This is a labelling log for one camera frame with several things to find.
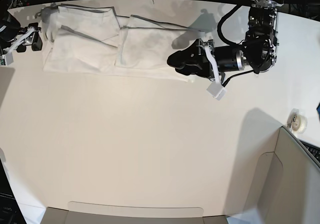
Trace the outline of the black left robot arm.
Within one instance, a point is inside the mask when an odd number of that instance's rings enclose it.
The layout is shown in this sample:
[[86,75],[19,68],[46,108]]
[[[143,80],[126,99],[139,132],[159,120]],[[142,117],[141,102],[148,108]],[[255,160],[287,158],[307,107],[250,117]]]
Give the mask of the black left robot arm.
[[266,72],[277,60],[277,23],[280,6],[274,0],[250,0],[248,30],[239,43],[228,40],[223,32],[224,22],[241,5],[236,5],[217,24],[217,34],[224,46],[215,46],[212,39],[196,39],[188,48],[179,50],[167,58],[167,64],[177,73],[185,76],[196,75],[226,86],[230,81],[226,72],[236,76],[245,75],[245,66],[255,74]]

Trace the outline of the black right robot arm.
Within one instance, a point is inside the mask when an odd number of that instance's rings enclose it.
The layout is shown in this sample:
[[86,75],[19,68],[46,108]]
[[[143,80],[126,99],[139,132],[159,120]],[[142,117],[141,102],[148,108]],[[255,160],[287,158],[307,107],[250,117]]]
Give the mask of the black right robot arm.
[[0,17],[0,54],[17,51],[23,53],[27,46],[32,51],[41,51],[43,42],[40,37],[41,28],[37,22],[21,27],[20,22],[8,11]]

